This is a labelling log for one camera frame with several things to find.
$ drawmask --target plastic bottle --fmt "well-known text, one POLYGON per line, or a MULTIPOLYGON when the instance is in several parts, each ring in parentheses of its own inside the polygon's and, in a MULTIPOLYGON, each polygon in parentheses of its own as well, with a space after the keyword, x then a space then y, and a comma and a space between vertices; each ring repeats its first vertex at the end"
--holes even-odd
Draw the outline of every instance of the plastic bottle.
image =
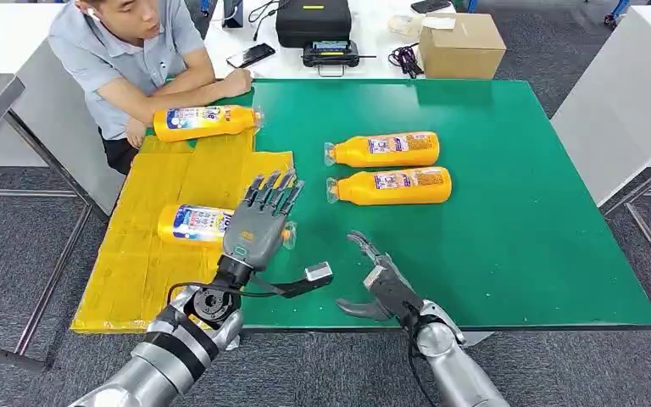
POLYGON ((450 174, 443 167, 366 172, 325 182, 328 202, 357 205, 439 204, 450 197, 450 174))
POLYGON ((161 110, 153 117, 153 129, 162 142, 178 142, 191 138, 238 134, 251 127, 260 127, 263 113, 238 105, 207 106, 161 110))
MULTIPOLYGON (((195 205, 167 205, 159 216, 159 237, 164 242, 185 243, 220 249, 233 211, 195 205)), ((283 246, 296 244, 296 223, 287 222, 281 233, 283 246)))
POLYGON ((432 131, 357 136, 333 145, 325 144, 325 165, 387 167, 394 165, 432 165, 440 153, 437 134, 432 131))

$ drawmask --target earbud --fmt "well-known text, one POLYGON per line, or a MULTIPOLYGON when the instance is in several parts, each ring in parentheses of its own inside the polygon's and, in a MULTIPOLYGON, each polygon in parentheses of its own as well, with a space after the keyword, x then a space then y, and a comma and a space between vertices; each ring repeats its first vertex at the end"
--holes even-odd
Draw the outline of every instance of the earbud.
POLYGON ((96 10, 94 10, 93 7, 89 7, 88 10, 86 10, 86 14, 96 21, 101 21, 101 19, 96 16, 96 10))

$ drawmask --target gray carpet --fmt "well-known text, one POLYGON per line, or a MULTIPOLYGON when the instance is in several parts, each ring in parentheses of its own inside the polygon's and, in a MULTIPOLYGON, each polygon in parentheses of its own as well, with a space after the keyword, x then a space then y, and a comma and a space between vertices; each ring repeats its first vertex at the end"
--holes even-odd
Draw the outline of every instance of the gray carpet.
MULTIPOLYGON (((552 114, 607 38, 600 20, 613 5, 482 1, 509 47, 498 77, 528 80, 552 114)), ((44 170, 0 169, 0 187, 58 184, 44 170)), ((637 206, 651 225, 651 198, 637 206)), ((79 208, 69 199, 0 198, 0 346, 16 344, 79 208)), ((645 239, 623 210, 609 224, 651 299, 645 239)), ((68 330, 104 232, 92 217, 30 347, 53 368, 35 374, 0 365, 0 406, 66 405, 118 370, 139 341, 68 330)), ((175 405, 425 405, 404 350, 395 332, 250 334, 175 405)), ((651 406, 651 330, 500 332, 468 352, 513 406, 651 406)))

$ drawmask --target robotic arm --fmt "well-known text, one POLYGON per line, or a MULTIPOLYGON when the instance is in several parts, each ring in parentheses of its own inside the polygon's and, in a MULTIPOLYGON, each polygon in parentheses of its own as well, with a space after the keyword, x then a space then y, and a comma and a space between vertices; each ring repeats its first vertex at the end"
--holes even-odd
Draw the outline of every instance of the robotic arm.
POLYGON ((332 273, 327 264, 306 269, 299 282, 259 284, 267 293, 241 291, 257 271, 268 264, 283 242, 282 232, 303 181, 294 182, 288 171, 278 187, 280 172, 274 171, 261 188, 258 176, 236 208, 223 239, 218 270, 210 284, 185 282, 168 293, 168 304, 148 326, 143 342, 131 352, 131 360, 103 385, 71 407, 166 406, 177 394, 185 394, 218 354, 241 331, 241 296, 294 297, 327 285, 332 273), (171 299, 174 290, 184 289, 171 299), (212 330, 204 330, 196 322, 212 330))
POLYGON ((444 405, 448 407, 508 407, 485 371, 461 348, 465 336, 437 304, 419 297, 400 274, 388 254, 378 249, 360 232, 348 238, 373 261, 374 268, 363 281, 376 297, 369 304, 353 304, 338 299, 337 305, 349 315, 385 321, 396 317, 409 334, 410 368, 432 406, 434 403, 420 383, 413 356, 422 355, 430 365, 444 405))

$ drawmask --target black bag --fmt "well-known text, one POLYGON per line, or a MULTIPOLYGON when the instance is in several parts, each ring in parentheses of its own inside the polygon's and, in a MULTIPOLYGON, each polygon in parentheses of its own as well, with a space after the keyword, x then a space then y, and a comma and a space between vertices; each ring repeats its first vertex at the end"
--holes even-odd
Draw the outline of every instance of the black bag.
POLYGON ((348 0, 281 0, 288 5, 275 16, 278 42, 286 48, 302 48, 312 41, 350 39, 348 0))

